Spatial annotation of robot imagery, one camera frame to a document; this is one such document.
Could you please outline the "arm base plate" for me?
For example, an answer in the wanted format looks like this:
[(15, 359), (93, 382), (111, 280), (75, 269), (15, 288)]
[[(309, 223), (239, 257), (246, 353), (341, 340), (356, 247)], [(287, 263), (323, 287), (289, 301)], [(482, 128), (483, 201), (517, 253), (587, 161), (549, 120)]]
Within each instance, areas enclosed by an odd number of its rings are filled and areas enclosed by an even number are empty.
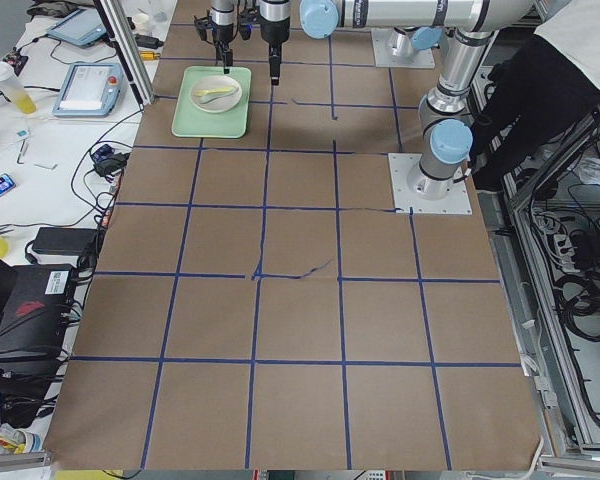
[(434, 180), (420, 169), (421, 154), (389, 153), (394, 209), (403, 214), (471, 215), (462, 167), (451, 179)]
[(376, 67), (433, 69), (432, 49), (442, 30), (432, 27), (374, 28), (371, 30)]

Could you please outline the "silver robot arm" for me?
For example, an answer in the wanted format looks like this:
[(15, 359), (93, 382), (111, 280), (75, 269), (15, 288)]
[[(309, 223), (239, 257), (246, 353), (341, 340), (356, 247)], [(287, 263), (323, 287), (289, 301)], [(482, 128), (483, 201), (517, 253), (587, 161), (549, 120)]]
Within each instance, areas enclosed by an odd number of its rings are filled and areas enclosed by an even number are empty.
[(494, 36), (529, 1), (289, 1), (290, 41), (270, 111), (276, 152), (425, 150), (422, 131), (466, 119)]
[(223, 73), (229, 74), (233, 66), (234, 40), (237, 26), (236, 2), (232, 0), (212, 0), (210, 25), (217, 60), (222, 64)]

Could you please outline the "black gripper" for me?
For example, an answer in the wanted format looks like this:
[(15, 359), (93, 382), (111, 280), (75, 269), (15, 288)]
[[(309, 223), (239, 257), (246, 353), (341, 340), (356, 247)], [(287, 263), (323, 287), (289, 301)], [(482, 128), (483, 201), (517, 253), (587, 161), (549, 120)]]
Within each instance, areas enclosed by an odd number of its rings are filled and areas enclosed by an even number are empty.
[(291, 3), (289, 0), (258, 2), (261, 36), (268, 48), (269, 73), (272, 85), (280, 82), (282, 44), (289, 39)]
[(232, 49), (229, 44), (234, 36), (234, 11), (211, 9), (210, 18), (213, 41), (221, 45), (223, 73), (229, 74), (232, 67)]

